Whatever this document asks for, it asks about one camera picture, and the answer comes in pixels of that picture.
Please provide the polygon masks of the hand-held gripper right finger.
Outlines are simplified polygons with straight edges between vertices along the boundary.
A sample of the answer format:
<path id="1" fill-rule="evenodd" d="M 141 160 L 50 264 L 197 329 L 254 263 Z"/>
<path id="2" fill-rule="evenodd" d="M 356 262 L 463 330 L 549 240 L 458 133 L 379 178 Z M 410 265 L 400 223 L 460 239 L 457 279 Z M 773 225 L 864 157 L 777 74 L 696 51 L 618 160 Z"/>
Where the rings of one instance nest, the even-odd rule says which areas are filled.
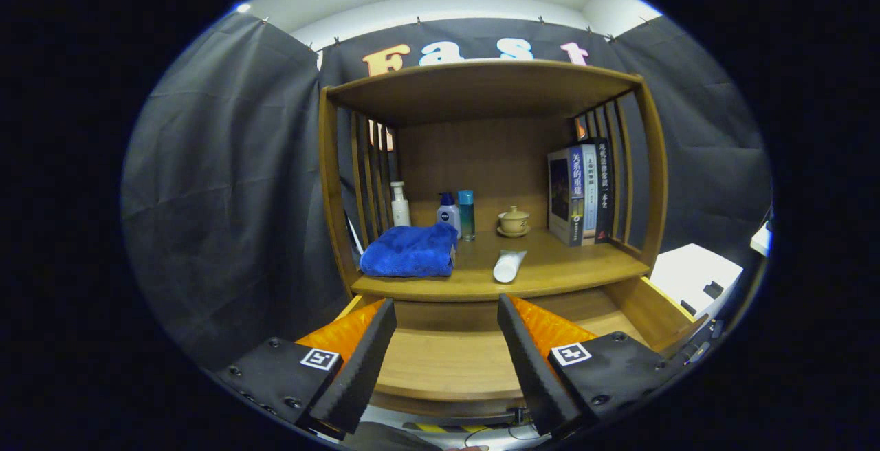
<path id="1" fill-rule="evenodd" d="M 663 292 L 502 294 L 497 323 L 541 435 L 622 419 L 673 376 L 681 307 Z"/>

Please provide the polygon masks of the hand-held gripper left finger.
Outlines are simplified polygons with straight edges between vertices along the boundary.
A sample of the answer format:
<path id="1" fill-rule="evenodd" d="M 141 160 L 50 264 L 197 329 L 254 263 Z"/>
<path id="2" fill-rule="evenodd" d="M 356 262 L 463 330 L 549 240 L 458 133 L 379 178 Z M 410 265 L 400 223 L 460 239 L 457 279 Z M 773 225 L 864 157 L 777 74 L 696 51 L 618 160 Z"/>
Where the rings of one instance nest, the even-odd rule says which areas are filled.
<path id="1" fill-rule="evenodd" d="M 272 336 L 214 373 L 220 385 L 284 424 L 355 433 L 396 330 L 394 302 L 352 308 L 298 341 Z"/>

